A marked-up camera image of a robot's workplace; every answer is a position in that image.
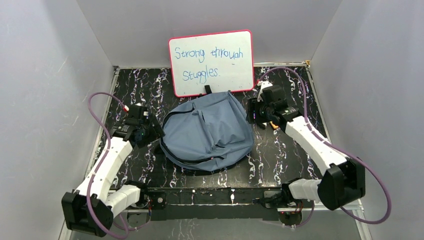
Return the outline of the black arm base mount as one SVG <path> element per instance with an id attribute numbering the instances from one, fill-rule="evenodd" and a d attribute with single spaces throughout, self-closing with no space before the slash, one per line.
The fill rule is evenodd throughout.
<path id="1" fill-rule="evenodd" d="M 292 199 L 280 187 L 148 188 L 142 200 L 143 205 L 127 212 L 150 210 L 153 221 L 260 219 L 298 228 L 313 214 L 310 202 Z"/>

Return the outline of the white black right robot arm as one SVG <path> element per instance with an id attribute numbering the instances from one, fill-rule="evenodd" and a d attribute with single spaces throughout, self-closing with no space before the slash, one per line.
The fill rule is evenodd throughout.
<path id="1" fill-rule="evenodd" d="M 283 97 L 283 88 L 263 81 L 257 98 L 248 102 L 247 121 L 265 128 L 273 124 L 291 137 L 311 157 L 322 179 L 295 178 L 281 186 L 272 197 L 281 204 L 295 207 L 301 200 L 321 202 L 335 210 L 365 196 L 365 168 L 346 154 L 326 145 L 321 134 L 313 134 L 313 126 Z"/>

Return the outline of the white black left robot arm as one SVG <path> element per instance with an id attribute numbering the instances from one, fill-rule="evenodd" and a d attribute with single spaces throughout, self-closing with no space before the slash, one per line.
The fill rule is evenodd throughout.
<path id="1" fill-rule="evenodd" d="M 128 207 L 150 203 L 147 186 L 128 180 L 113 193 L 110 188 L 120 167 L 135 148 L 143 148 L 165 134 L 150 108 L 137 103 L 107 132 L 107 143 L 84 181 L 61 200 L 64 221 L 71 231 L 97 237 L 110 234 L 116 217 Z"/>

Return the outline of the blue student backpack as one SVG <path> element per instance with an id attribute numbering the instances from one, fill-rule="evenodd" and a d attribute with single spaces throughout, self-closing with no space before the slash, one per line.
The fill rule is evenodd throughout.
<path id="1" fill-rule="evenodd" d="M 247 113 L 229 91 L 210 93 L 172 109 L 162 123 L 159 145 L 174 164 L 187 170 L 213 172 L 249 154 L 255 135 Z"/>

